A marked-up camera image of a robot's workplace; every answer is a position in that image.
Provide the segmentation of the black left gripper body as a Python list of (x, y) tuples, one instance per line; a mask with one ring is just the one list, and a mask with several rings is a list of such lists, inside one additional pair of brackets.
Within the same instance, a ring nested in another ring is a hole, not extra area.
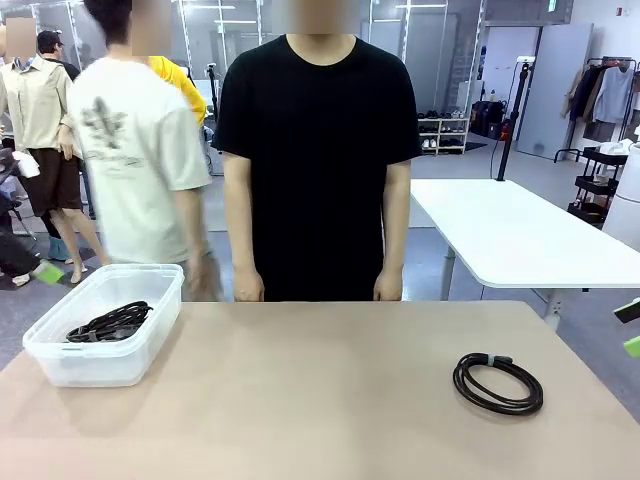
[(0, 233), (0, 271), (12, 280), (29, 280), (40, 273), (40, 259), (12, 233)]

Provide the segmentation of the person's right forearm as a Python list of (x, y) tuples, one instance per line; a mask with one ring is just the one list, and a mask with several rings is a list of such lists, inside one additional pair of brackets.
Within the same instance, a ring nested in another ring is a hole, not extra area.
[(252, 237), (251, 204), (247, 198), (225, 200), (232, 265), (240, 272), (256, 270)]

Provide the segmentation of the person's right hand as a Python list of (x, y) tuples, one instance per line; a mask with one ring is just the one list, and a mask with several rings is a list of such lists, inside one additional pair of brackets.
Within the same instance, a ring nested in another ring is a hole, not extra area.
[(233, 278), (235, 302), (263, 302), (264, 283), (255, 269), (235, 270)]

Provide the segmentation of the person's left hand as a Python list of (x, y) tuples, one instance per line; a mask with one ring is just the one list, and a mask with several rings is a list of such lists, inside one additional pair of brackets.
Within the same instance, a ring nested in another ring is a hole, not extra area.
[(402, 300), (402, 295), (402, 271), (383, 269), (375, 281), (373, 299), (381, 302), (396, 302)]

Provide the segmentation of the black utility cart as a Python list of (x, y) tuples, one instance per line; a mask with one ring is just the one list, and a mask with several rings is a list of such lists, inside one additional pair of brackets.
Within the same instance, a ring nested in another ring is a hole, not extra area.
[(599, 148), (586, 147), (577, 159), (585, 161), (584, 171), (575, 178), (575, 199), (567, 212), (587, 224), (601, 229), (619, 185), (620, 170), (627, 155), (603, 154)]

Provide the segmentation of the person in white T-shirt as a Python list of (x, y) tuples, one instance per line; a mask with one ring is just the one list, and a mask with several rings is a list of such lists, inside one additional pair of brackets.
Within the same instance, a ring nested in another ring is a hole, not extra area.
[(115, 263), (178, 264), (185, 299), (219, 300), (203, 193), (210, 183), (188, 100), (144, 53), (170, 27), (160, 0), (84, 0), (107, 53), (73, 82), (68, 108), (90, 172), (101, 238)]

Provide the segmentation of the light grey hanging sweater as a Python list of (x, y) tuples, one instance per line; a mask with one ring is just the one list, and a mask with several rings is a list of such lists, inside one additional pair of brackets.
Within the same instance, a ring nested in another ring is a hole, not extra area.
[(599, 122), (621, 124), (633, 86), (634, 70), (607, 68), (603, 74), (593, 110), (593, 119)]

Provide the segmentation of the person with black cap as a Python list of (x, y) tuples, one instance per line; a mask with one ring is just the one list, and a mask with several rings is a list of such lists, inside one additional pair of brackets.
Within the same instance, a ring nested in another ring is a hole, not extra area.
[(41, 57), (64, 67), (67, 75), (74, 81), (80, 70), (71, 63), (62, 60), (63, 43), (58, 31), (43, 30), (37, 35), (37, 48)]

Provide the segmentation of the beige hanging coat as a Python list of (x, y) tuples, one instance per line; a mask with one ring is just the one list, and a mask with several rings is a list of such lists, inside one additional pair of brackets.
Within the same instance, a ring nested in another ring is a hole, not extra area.
[(582, 81), (584, 75), (584, 68), (581, 67), (577, 72), (576, 75), (574, 76), (572, 83), (567, 91), (567, 93), (564, 96), (564, 103), (563, 106), (561, 108), (560, 114), (562, 118), (566, 118), (570, 112), (571, 112), (571, 108), (572, 108), (572, 104), (573, 104), (573, 100), (576, 94), (576, 91)]

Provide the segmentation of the dark hanging jacket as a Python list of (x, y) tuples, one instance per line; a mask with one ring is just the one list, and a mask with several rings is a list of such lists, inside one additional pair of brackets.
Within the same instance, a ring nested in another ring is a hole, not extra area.
[(584, 68), (582, 81), (576, 91), (569, 118), (572, 121), (583, 119), (592, 120), (596, 97), (600, 91), (606, 67), (602, 65), (587, 65)]

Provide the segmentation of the person in yellow shirt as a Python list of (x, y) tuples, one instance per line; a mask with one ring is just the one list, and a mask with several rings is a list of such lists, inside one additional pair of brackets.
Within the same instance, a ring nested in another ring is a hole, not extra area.
[(148, 56), (148, 65), (164, 81), (176, 87), (188, 101), (199, 127), (204, 125), (206, 102), (183, 69), (164, 56)]

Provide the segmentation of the black bag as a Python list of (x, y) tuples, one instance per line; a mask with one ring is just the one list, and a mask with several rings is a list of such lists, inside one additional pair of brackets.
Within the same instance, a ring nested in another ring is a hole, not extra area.
[(498, 140), (504, 123), (505, 102), (478, 101), (471, 107), (469, 131), (479, 136)]

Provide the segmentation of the black garment rack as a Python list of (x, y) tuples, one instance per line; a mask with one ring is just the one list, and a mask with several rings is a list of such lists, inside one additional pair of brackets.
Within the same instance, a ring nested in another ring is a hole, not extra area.
[(583, 119), (572, 121), (569, 118), (569, 115), (566, 118), (563, 118), (568, 121), (568, 131), (563, 147), (557, 150), (554, 155), (553, 161), (555, 163), (559, 160), (566, 159), (569, 155), (573, 155), (575, 160), (578, 160), (576, 156), (581, 152), (581, 149), (572, 147), (576, 128), (578, 126), (581, 127), (583, 137), (588, 142), (597, 144), (613, 139), (614, 133), (618, 133), (618, 138), (622, 139), (623, 135), (629, 132), (628, 125), (634, 116), (635, 97), (640, 93), (640, 62), (631, 57), (602, 56), (589, 58), (585, 62), (583, 68), (587, 65), (602, 65), (605, 66), (606, 69), (618, 66), (621, 70), (626, 70), (631, 67), (634, 70), (633, 86), (627, 101), (626, 113), (621, 124), (595, 121), (593, 119), (593, 114), (590, 122), (585, 122)]

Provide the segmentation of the white shoe rack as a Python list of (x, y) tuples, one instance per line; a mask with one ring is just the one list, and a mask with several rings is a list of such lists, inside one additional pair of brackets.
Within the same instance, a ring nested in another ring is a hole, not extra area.
[(468, 118), (419, 118), (419, 138), (424, 154), (464, 154)]

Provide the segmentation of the person's black T-shirt torso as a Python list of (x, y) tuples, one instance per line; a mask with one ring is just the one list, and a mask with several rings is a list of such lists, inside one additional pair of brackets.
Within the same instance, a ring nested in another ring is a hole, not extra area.
[(421, 153), (395, 55), (352, 34), (286, 34), (240, 54), (214, 136), (224, 202), (251, 204), (263, 302), (375, 301), (383, 204), (410, 201)]

